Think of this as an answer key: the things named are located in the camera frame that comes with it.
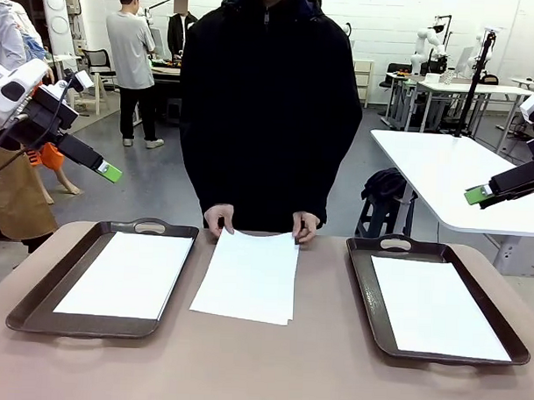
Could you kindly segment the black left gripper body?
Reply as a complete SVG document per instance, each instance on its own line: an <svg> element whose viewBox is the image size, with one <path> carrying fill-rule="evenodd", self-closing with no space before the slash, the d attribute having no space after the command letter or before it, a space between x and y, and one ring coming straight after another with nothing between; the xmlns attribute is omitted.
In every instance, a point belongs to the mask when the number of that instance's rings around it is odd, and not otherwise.
<svg viewBox="0 0 534 400"><path fill-rule="evenodd" d="M25 118L12 127L12 138L28 147L41 147L46 143L58 147L79 116L43 85L35 90L21 115Z"/></svg>

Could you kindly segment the person's right hand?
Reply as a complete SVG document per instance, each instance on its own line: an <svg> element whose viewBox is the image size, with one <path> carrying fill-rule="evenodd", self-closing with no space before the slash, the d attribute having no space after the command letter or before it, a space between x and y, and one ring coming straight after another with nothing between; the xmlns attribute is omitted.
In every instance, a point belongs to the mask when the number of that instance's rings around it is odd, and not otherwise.
<svg viewBox="0 0 534 400"><path fill-rule="evenodd" d="M233 216L234 208L232 205L217 204L204 213L204 220L210 233L218 238L222 231L227 231L229 234L234 233Z"/></svg>

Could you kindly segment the person's left hand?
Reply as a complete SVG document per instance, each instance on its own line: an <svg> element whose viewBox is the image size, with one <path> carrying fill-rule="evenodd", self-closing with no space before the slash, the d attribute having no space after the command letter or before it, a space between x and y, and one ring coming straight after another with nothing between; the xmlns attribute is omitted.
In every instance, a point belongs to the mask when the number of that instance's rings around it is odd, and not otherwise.
<svg viewBox="0 0 534 400"><path fill-rule="evenodd" d="M292 234L298 244L308 244L317 235L317 227L320 219L305 211L297 211L293 214L294 225Z"/></svg>

